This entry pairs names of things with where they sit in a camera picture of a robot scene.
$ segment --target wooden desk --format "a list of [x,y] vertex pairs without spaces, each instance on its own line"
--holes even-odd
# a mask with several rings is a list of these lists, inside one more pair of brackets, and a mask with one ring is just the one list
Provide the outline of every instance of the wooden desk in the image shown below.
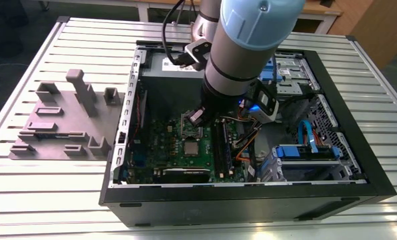
[[[177,3],[177,0],[139,0],[139,4],[137,6],[139,21],[141,22],[149,21],[149,18],[147,18],[149,8],[170,9],[175,3]],[[194,0],[193,3],[195,5],[195,9],[198,10],[201,0]],[[342,13],[343,12],[338,7],[338,5],[335,4],[335,2],[333,3],[331,7],[325,7],[319,5],[319,0],[306,0],[303,11],[298,18],[303,20],[321,21],[314,33],[326,34],[327,31],[330,30],[330,27],[335,21],[337,16],[341,16]]]
[[[97,4],[97,5],[113,5],[113,6],[125,6],[135,7],[138,10],[138,16],[141,22],[149,22],[147,9],[170,9],[177,3],[177,0],[46,0],[50,2],[63,2],[63,3],[75,3],[75,4]],[[199,10],[201,0],[193,1],[195,5],[195,10]],[[187,8],[190,5],[190,0],[186,0]],[[342,15],[342,10],[339,9],[335,2],[331,7],[323,7],[319,5],[319,0],[306,0],[302,14],[299,19],[303,20],[317,20],[321,21],[314,33],[326,34],[330,30],[330,27],[334,23],[337,16]]]

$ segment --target gray plastic part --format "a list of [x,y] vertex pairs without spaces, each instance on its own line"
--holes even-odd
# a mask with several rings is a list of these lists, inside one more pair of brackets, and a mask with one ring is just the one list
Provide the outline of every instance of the gray plastic part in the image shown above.
[[70,141],[73,142],[87,142],[90,137],[89,135],[86,134],[86,132],[70,132],[69,135],[67,135]]
[[107,153],[110,151],[110,146],[105,137],[101,138],[99,143],[97,143],[95,139],[90,137],[87,148],[95,156],[107,156]]
[[35,149],[29,145],[29,144],[25,144],[25,143],[21,143],[21,144],[14,144],[10,148],[10,152],[11,154],[14,155],[33,155],[34,152],[35,152]]
[[27,129],[41,130],[41,131],[54,131],[57,129],[57,125],[53,122],[29,122]]
[[57,22],[58,23],[66,23],[69,22],[70,17],[69,16],[58,16]]
[[63,152],[67,156],[83,156],[86,154],[82,145],[65,145]]
[[105,88],[105,102],[107,106],[118,106],[121,105],[118,90],[114,87]]
[[45,115],[62,115],[63,114],[63,110],[58,106],[45,106],[45,107],[37,108],[35,114],[39,115],[39,116],[45,116]]
[[37,137],[34,136],[34,130],[23,130],[18,133],[18,138],[22,141],[37,141]]
[[82,104],[87,116],[95,117],[98,115],[93,101],[95,94],[90,85],[85,85],[82,77],[83,72],[81,69],[69,69],[66,80],[75,88],[78,102]]
[[[94,107],[98,116],[89,117],[83,111],[83,106],[78,104],[74,94],[74,91],[59,91],[59,94],[53,95],[54,102],[37,101],[35,107],[29,115],[27,124],[19,132],[19,139],[15,141],[17,145],[29,144],[35,151],[27,156],[26,153],[18,155],[10,153],[10,159],[77,161],[106,160],[106,156],[94,155],[91,150],[87,148],[87,143],[90,137],[94,137],[97,141],[105,137],[105,142],[113,143],[122,105],[106,105],[103,93],[95,92]],[[118,92],[118,96],[122,102],[125,94]],[[37,109],[45,107],[58,107],[63,110],[63,114],[38,115],[35,113]],[[27,130],[26,127],[29,126],[29,123],[54,123],[57,125],[57,129],[53,131]],[[85,154],[67,156],[63,152],[65,145],[81,145],[85,150]]]
[[38,86],[35,94],[43,103],[54,103],[55,101],[53,95],[59,94],[59,91],[53,82],[42,82]]

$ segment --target robotic arm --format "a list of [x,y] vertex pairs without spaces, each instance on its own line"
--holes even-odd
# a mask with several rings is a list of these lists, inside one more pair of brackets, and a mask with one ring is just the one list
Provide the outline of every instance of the robotic arm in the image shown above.
[[[293,30],[303,4],[305,0],[202,0],[195,41],[185,48],[194,68],[205,66],[201,105],[187,115],[194,126],[238,105]],[[274,119],[278,102],[266,91],[254,96],[265,110],[259,114]]]

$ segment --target blue led light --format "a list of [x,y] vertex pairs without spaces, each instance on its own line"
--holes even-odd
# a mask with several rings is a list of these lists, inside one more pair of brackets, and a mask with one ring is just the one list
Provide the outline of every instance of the blue led light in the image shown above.
[[258,105],[254,105],[251,108],[250,108],[250,111],[257,111],[258,110]]

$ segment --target wooden cabinet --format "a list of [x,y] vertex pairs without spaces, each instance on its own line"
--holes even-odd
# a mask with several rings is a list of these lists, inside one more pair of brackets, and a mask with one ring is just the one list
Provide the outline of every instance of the wooden cabinet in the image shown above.
[[397,54],[397,0],[335,0],[343,10],[329,34],[353,35],[380,69]]

